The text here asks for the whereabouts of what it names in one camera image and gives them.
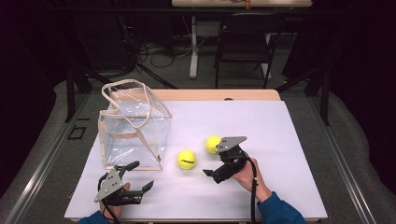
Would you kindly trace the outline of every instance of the cable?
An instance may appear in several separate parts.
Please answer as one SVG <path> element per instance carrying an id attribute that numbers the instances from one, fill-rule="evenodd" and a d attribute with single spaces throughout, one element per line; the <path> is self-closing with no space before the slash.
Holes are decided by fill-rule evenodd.
<path id="1" fill-rule="evenodd" d="M 252 186 L 251 186 L 251 198 L 250 198 L 250 215 L 251 215 L 251 223 L 254 224 L 256 223 L 256 189 L 257 189 L 257 170 L 256 170 L 256 165 L 254 164 L 253 160 L 248 156 L 247 153 L 247 160 L 251 164 L 251 170 L 253 172 L 253 180 L 252 180 Z"/>

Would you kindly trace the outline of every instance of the chair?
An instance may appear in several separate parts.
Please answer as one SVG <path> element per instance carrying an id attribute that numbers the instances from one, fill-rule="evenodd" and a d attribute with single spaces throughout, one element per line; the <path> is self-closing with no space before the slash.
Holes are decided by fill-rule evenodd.
<path id="1" fill-rule="evenodd" d="M 219 43 L 216 52 L 216 89 L 219 85 L 219 63 L 267 63 L 264 76 L 265 89 L 276 40 L 285 27 L 285 20 L 276 14 L 238 12 L 224 18 L 219 25 Z M 273 35 L 269 42 L 267 34 Z"/>

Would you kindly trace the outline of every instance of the black cable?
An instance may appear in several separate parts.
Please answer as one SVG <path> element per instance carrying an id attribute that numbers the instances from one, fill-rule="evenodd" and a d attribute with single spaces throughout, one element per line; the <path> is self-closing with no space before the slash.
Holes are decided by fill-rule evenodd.
<path id="1" fill-rule="evenodd" d="M 253 160 L 247 154 L 247 160 L 251 164 L 251 169 L 253 172 L 253 180 L 252 180 L 252 188 L 251 188 L 251 198 L 250 198 L 250 214 L 251 214 L 251 223 L 256 223 L 256 188 L 257 188 L 257 170 L 256 165 Z"/>
<path id="2" fill-rule="evenodd" d="M 113 213 L 113 211 L 111 211 L 111 209 L 108 207 L 106 201 L 105 201 L 105 200 L 102 200 L 102 203 L 103 203 L 103 205 L 105 206 L 105 209 L 104 209 L 103 212 L 102 212 L 102 216 L 103 216 L 105 219 L 107 219 L 107 220 L 113 221 L 113 223 L 115 223 L 115 224 L 120 224 L 120 222 L 119 222 L 119 220 L 117 219 L 116 215 L 115 215 L 115 214 Z M 113 219 L 108 218 L 108 217 L 105 217 L 105 211 L 106 211 L 106 210 L 107 210 L 108 213 L 113 217 Z"/>

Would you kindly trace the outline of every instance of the tennis ball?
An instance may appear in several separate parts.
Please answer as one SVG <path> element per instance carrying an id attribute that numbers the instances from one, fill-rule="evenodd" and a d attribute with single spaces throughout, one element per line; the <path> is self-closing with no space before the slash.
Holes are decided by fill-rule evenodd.
<path id="1" fill-rule="evenodd" d="M 217 135 L 212 135 L 207 138 L 205 148 L 211 154 L 218 154 L 216 152 L 216 147 L 220 144 L 221 138 Z"/>
<path id="2" fill-rule="evenodd" d="M 180 151 L 177 155 L 177 164 L 183 170 L 190 170 L 195 165 L 195 154 L 189 149 Z"/>

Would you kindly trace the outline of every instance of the clear plastic bag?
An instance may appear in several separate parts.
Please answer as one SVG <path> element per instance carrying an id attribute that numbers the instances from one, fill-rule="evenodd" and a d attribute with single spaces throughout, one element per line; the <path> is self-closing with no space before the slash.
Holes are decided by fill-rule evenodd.
<path id="1" fill-rule="evenodd" d="M 106 84 L 110 102 L 98 120 L 104 166 L 140 161 L 135 170 L 162 170 L 172 115 L 144 83 L 133 79 Z"/>

